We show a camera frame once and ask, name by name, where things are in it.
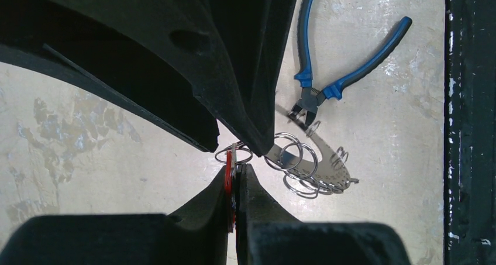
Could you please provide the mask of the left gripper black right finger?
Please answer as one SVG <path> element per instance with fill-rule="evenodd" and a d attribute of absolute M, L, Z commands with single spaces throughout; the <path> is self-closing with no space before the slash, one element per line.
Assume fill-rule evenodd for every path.
<path fill-rule="evenodd" d="M 372 222 L 302 222 L 260 184 L 251 164 L 236 169 L 239 264 L 410 264 L 393 228 Z"/>

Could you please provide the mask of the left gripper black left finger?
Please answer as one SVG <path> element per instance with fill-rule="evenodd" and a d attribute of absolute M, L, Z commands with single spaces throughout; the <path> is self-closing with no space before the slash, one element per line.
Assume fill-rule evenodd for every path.
<path fill-rule="evenodd" d="M 30 218 L 1 251 L 2 264 L 225 264 L 225 171 L 170 214 Z"/>

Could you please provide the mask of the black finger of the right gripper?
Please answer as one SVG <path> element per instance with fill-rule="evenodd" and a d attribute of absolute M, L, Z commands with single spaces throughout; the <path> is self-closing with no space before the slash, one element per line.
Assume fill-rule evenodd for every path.
<path fill-rule="evenodd" d="M 214 117 L 179 72 L 124 35 L 48 0 L 1 0 L 1 61 L 93 93 L 202 152 L 218 147 Z"/>
<path fill-rule="evenodd" d="M 273 146 L 275 85 L 296 0 L 48 0 L 172 66 L 256 155 Z"/>

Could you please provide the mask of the red key tag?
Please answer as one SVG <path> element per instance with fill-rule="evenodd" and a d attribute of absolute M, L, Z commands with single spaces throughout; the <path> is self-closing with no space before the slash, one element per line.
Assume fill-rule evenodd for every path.
<path fill-rule="evenodd" d="M 236 177 L 236 145 L 232 144 L 226 152 L 225 165 L 225 197 L 226 212 L 228 222 L 228 232 L 233 233 L 235 227 L 235 194 L 233 192 L 233 183 Z"/>

